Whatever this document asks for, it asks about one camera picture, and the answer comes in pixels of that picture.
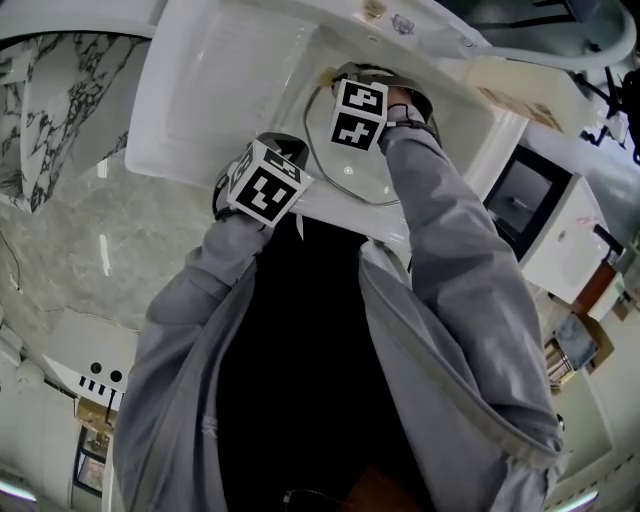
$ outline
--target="black and white marker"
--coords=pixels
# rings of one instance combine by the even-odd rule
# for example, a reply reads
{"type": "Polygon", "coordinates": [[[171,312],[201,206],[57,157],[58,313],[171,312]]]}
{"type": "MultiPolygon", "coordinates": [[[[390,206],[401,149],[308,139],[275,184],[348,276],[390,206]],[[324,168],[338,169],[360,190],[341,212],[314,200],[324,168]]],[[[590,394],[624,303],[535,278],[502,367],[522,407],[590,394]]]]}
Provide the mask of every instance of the black and white marker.
{"type": "Polygon", "coordinates": [[[368,151],[387,122],[386,85],[341,80],[331,119],[331,142],[368,151]]]}
{"type": "Polygon", "coordinates": [[[299,167],[254,140],[229,169],[228,203],[274,227],[313,181],[299,167]]]}

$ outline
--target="marble countertop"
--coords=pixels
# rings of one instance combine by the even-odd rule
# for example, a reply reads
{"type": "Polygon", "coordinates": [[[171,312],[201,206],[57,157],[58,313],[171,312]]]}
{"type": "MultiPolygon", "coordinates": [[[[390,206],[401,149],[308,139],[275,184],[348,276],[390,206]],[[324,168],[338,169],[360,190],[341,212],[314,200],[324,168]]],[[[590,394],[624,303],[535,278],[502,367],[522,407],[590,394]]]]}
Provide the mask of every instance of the marble countertop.
{"type": "Polygon", "coordinates": [[[0,86],[1,202],[35,212],[59,180],[126,146],[148,47],[138,38],[64,33],[0,52],[0,65],[30,56],[24,76],[0,86]]]}

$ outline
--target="hand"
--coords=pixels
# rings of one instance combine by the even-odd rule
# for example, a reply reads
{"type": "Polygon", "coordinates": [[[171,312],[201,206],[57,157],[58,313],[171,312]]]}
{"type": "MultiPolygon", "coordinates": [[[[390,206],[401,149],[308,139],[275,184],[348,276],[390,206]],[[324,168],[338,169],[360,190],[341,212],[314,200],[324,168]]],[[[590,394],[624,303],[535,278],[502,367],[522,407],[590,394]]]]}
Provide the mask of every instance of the hand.
{"type": "Polygon", "coordinates": [[[411,105],[411,95],[404,87],[389,87],[387,105],[411,105]]]}

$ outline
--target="sink basin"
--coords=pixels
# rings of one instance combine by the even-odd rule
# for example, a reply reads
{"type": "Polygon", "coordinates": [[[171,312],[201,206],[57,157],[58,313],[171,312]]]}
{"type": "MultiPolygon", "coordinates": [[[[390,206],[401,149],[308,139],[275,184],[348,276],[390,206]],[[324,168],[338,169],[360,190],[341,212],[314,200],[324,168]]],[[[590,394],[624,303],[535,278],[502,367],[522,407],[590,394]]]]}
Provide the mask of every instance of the sink basin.
{"type": "MultiPolygon", "coordinates": [[[[362,0],[170,0],[145,62],[132,116],[127,167],[213,187],[220,169],[258,133],[305,138],[302,116],[327,68],[355,61],[390,68],[425,89],[444,149],[476,193],[491,189],[526,121],[485,105],[462,82],[467,61],[438,59],[424,40],[464,24],[439,4],[387,2],[367,18],[362,0]],[[401,13],[414,28],[398,30],[401,13]]],[[[309,130],[326,173],[371,202],[397,199],[379,150],[368,153],[329,142],[334,100],[320,92],[309,130]]],[[[408,248],[399,205],[360,203],[318,178],[294,211],[408,248]]]]}

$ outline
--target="jacket sleeve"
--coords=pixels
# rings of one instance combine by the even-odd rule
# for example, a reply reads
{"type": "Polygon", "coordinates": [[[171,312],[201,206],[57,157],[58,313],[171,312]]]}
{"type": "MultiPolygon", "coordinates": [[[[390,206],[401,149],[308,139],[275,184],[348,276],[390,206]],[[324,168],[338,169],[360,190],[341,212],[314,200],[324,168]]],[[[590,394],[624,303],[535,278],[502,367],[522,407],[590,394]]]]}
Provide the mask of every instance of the jacket sleeve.
{"type": "MultiPolygon", "coordinates": [[[[389,120],[406,115],[392,107],[389,120]]],[[[381,148],[410,230],[414,293],[460,345],[484,401],[557,448],[538,315],[511,248],[429,133],[391,128],[381,148]]]]}
{"type": "Polygon", "coordinates": [[[245,214],[213,224],[184,269],[149,305],[115,433],[114,465],[123,496],[132,495],[163,398],[194,343],[271,234],[245,214]]]}

